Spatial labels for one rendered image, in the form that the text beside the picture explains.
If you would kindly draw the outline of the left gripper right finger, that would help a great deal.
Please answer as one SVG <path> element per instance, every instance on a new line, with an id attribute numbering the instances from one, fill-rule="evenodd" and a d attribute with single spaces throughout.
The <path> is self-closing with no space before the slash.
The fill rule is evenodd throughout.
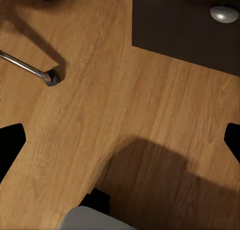
<path id="1" fill-rule="evenodd" d="M 240 163 L 240 125 L 229 123 L 227 125 L 224 141 Z"/>

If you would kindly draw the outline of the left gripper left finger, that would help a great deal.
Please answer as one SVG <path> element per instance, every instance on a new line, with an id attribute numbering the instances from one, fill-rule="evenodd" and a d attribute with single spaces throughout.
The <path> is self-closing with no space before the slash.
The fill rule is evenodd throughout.
<path id="1" fill-rule="evenodd" d="M 21 123 L 0 128 L 0 183 L 26 143 Z"/>

